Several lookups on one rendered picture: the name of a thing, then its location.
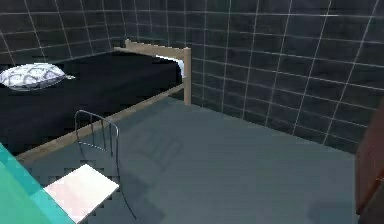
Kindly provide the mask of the wooden bed with black cover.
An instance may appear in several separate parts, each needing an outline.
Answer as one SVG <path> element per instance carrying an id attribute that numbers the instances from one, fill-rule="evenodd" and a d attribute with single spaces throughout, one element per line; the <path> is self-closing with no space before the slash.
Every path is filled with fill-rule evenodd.
<path id="1" fill-rule="evenodd" d="M 126 40 L 59 64 L 71 79 L 32 91 L 0 84 L 0 144 L 32 162 L 180 90 L 191 103 L 191 49 Z"/>

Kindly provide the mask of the metal chair with white seat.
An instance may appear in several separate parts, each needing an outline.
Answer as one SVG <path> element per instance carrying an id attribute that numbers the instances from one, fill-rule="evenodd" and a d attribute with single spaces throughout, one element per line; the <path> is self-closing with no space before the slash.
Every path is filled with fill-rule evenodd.
<path id="1" fill-rule="evenodd" d="M 120 169 L 120 129 L 115 122 L 86 110 L 74 115 L 76 160 L 79 165 L 44 190 L 66 212 L 74 224 L 80 224 L 115 192 L 137 220 L 122 190 Z"/>

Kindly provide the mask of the white patterned pillow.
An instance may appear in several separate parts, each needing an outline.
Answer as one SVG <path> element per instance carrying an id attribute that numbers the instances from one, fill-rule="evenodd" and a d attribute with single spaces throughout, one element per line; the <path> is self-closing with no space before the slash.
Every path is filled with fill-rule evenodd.
<path id="1" fill-rule="evenodd" d="M 34 91 L 74 79 L 58 66 L 49 63 L 22 64 L 0 73 L 0 84 L 15 91 Z"/>

